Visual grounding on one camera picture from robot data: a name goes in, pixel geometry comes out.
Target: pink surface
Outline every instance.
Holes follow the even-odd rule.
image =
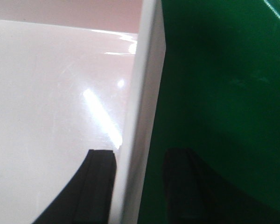
[[[136,34],[0,21],[0,224],[30,224],[89,149],[118,150]]]
[[[138,33],[142,0],[0,0],[0,19]]]

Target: green panel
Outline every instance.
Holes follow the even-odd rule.
[[[163,0],[167,53],[140,224],[167,223],[161,166],[193,148],[280,211],[280,0]]]

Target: white edge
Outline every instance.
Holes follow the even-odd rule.
[[[143,0],[109,224],[136,224],[165,57],[161,0]]]

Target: black rubber strip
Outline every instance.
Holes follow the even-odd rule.
[[[169,149],[163,172],[170,224],[280,224],[280,211],[227,181],[191,149]]]
[[[33,224],[107,224],[116,172],[111,150],[89,150],[79,170]]]

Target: white glossy surface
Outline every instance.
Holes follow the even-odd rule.
[[[0,0],[0,19],[138,33],[142,0]]]
[[[137,35],[0,21],[0,224],[30,224],[121,144]]]
[[[144,0],[109,224],[137,224],[165,57],[161,0]]]

